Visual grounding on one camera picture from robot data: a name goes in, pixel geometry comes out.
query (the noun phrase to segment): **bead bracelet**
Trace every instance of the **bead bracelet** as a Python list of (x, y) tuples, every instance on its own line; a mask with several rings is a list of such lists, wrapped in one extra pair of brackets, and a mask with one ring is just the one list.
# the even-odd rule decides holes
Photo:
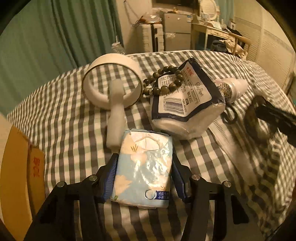
[[(149, 84), (155, 82), (159, 77), (163, 76), (165, 72), (172, 72), (176, 75), (176, 80), (174, 83), (170, 83), (169, 86), (162, 86), (160, 89), (158, 87), (154, 88), (148, 88)], [(166, 95), (170, 92), (174, 92), (178, 87), (182, 85), (182, 82), (184, 81), (184, 76), (182, 75), (182, 72), (179, 70), (178, 67), (174, 67), (172, 65), (165, 66), (163, 69), (159, 69), (157, 72), (154, 72), (152, 76), (149, 76), (148, 79), (144, 80), (143, 83), (143, 94), (144, 95), (155, 95), (158, 96), (160, 94)]]

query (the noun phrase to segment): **black cable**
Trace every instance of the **black cable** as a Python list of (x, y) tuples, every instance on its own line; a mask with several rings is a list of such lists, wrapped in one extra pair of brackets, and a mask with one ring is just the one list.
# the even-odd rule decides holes
[(281, 224), (271, 234), (269, 234), (267, 236), (267, 238), (265, 239), (265, 241), (269, 241), (269, 238), (272, 237), (276, 233), (276, 231), (280, 228), (280, 226), (281, 226)]
[[(126, 15), (127, 15), (127, 17), (128, 17), (128, 21), (129, 21), (130, 25), (132, 25), (132, 26), (137, 25), (138, 20), (139, 20), (138, 15), (137, 15), (137, 14), (135, 13), (135, 11), (132, 9), (132, 7), (130, 6), (130, 4), (128, 3), (127, 0), (124, 0), (123, 4), (124, 4), (124, 8), (125, 8)], [(130, 18), (130, 16), (129, 16), (128, 8), (127, 8), (127, 7), (129, 7), (129, 8), (131, 9), (132, 13), (137, 17), (137, 21), (136, 21), (135, 23), (133, 23), (133, 22), (131, 21), (131, 18)]]
[[(230, 114), (229, 110), (227, 109), (227, 107), (229, 107), (233, 111), (234, 118), (232, 120), (230, 119), (231, 114)], [(227, 124), (227, 125), (231, 125), (231, 124), (235, 123), (237, 121), (238, 114), (235, 111), (235, 109), (233, 108), (233, 106), (231, 104), (226, 103), (225, 110), (226, 110), (227, 113), (223, 112), (220, 115), (221, 118), (222, 118), (223, 123)]]

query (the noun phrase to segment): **wooden desk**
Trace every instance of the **wooden desk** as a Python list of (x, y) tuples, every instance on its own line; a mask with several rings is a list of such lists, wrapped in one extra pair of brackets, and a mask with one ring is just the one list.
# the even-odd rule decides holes
[(207, 37), (208, 35), (214, 35), (223, 39), (228, 39), (235, 42), (235, 37), (229, 35), (228, 32), (219, 30), (213, 27), (201, 25), (198, 23), (191, 24), (191, 49), (195, 49), (195, 42), (199, 38), (199, 33), (205, 33), (205, 46), (204, 50), (207, 48)]

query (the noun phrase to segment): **plaid bed sheet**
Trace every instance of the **plaid bed sheet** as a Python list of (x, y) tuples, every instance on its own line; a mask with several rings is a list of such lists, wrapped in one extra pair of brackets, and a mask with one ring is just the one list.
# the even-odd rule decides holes
[[(251, 61), (224, 53), (195, 50), (130, 55), (146, 77), (163, 66), (178, 66), (191, 56), (212, 79), (234, 77), (248, 81), (247, 92), (233, 104), (239, 118), (229, 130), (249, 156), (259, 185), (244, 183), (209, 129), (201, 137), (189, 141), (174, 139), (178, 158), (207, 181), (221, 183), (230, 180), (252, 209), (262, 234), (267, 236), (283, 221), (291, 201), (296, 153), (287, 143), (286, 136), (279, 132), (270, 140), (268, 148), (260, 148), (246, 133), (243, 117), (256, 93), (264, 93), (276, 107), (289, 112), (294, 109), (275, 81)], [(105, 144), (109, 113), (96, 108), (81, 93), (82, 78), (87, 69), (88, 65), (58, 76), (30, 94), (7, 116), (44, 151), (47, 195), (61, 180), (75, 183), (96, 173), (111, 157)], [(107, 93), (108, 82), (114, 78), (122, 79), (126, 93), (137, 85), (133, 72), (117, 65), (101, 66), (91, 75), (94, 86), (104, 93)], [(142, 97), (125, 113), (128, 128), (152, 130), (148, 97)], [(99, 204), (99, 211), (108, 240), (180, 240), (187, 218), (185, 206), (177, 197), (173, 184), (167, 209), (145, 210), (109, 201)], [(213, 214), (213, 203), (210, 212)], [(207, 239), (211, 239), (212, 228), (213, 218), (209, 220)]]

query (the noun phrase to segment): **bottle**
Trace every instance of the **bottle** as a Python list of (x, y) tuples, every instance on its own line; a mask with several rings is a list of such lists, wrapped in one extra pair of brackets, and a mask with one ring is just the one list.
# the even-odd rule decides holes
[(217, 6), (217, 18), (216, 18), (216, 22), (220, 22), (220, 7)]
[(239, 99), (248, 89), (248, 82), (243, 79), (222, 79), (219, 88), (224, 94), (226, 103), (233, 103)]

